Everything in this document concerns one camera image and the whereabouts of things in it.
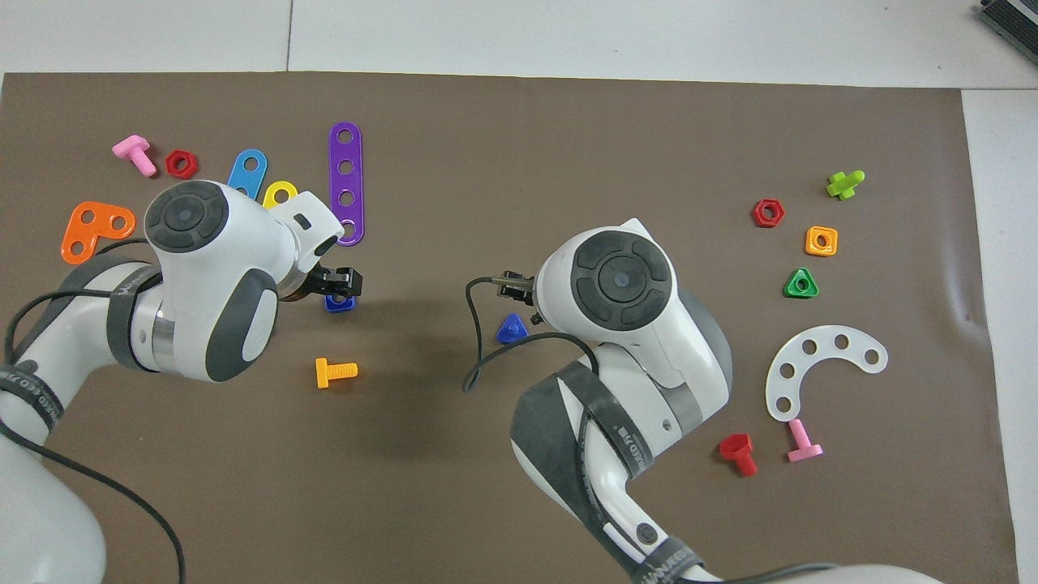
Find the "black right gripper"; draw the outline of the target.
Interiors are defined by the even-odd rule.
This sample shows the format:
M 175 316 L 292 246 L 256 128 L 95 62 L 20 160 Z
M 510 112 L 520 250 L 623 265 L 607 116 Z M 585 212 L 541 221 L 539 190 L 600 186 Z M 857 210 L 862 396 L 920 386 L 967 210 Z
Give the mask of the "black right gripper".
M 522 273 L 504 271 L 503 278 L 508 284 L 501 285 L 501 296 L 520 297 L 526 306 L 535 305 L 535 277 L 524 277 Z

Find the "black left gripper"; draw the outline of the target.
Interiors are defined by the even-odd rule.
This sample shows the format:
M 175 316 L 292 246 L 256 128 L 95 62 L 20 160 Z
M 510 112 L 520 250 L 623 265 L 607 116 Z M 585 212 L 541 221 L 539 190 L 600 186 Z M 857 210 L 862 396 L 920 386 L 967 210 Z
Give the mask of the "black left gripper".
M 293 268 L 278 284 L 279 302 L 297 302 L 309 294 L 333 297 L 357 297 L 362 293 L 362 281 L 356 280 L 356 271 L 350 267 L 325 268 L 316 263 L 308 271 Z

